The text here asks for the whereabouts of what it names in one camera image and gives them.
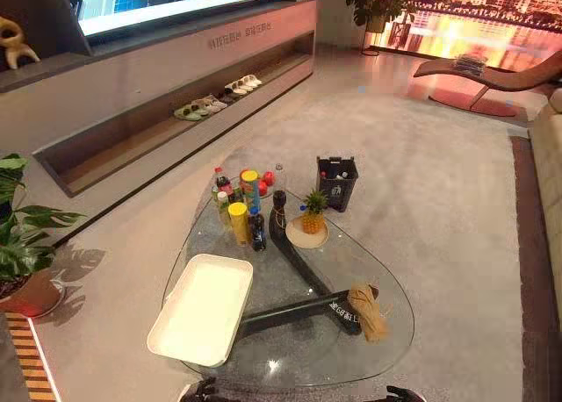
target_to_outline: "black trash bin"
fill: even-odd
[[[345,212],[355,181],[359,178],[353,156],[350,159],[340,157],[321,159],[317,156],[316,161],[318,162],[316,190],[324,191],[329,207]],[[346,178],[336,178],[338,175],[342,176],[344,172],[348,173]]]

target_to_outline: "potted plant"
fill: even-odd
[[[54,247],[40,243],[48,228],[73,225],[82,215],[50,207],[21,206],[14,196],[27,161],[18,154],[0,159],[0,311],[37,317],[49,312],[61,292],[45,270],[53,263]]]
[[[414,21],[415,7],[409,0],[346,0],[346,4],[355,7],[353,20],[357,26],[366,25],[365,35],[384,32],[386,22],[393,22],[403,11],[404,25],[408,17]]]
[[[302,216],[302,229],[305,233],[318,233],[324,225],[324,209],[328,199],[322,191],[312,190],[305,198],[306,213]]]

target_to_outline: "gray rug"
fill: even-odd
[[[519,401],[522,310],[515,175],[508,127],[428,102],[334,93],[264,126],[227,172],[282,162],[288,188],[314,186],[316,155],[356,157],[345,213],[328,217],[383,262],[416,318],[407,356],[384,375],[282,394],[229,388],[242,400],[360,401],[394,384],[430,402]]]

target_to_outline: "glass tabletop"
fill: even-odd
[[[262,200],[266,230],[272,200]],[[300,199],[287,192],[287,221],[300,215],[301,205]],[[332,292],[358,284],[377,287],[377,301],[387,321],[388,336],[378,343],[369,343],[363,334],[346,333],[335,319],[332,305],[312,317],[237,336],[227,361],[217,368],[185,363],[188,367],[237,384],[292,388],[374,377],[406,354],[414,338],[414,313],[406,293],[373,255],[329,220],[326,224],[329,237],[322,247],[295,248],[296,253]],[[223,228],[216,204],[210,199],[177,257],[162,304],[188,261],[202,253],[252,263],[254,277],[244,315],[319,297],[272,242],[269,233],[267,238],[267,248],[262,252],[255,252],[250,246],[239,247],[232,231]]]

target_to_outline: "city night view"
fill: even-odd
[[[480,54],[489,66],[514,71],[562,49],[562,0],[411,1],[417,12],[407,38],[388,23],[382,47],[446,58]]]

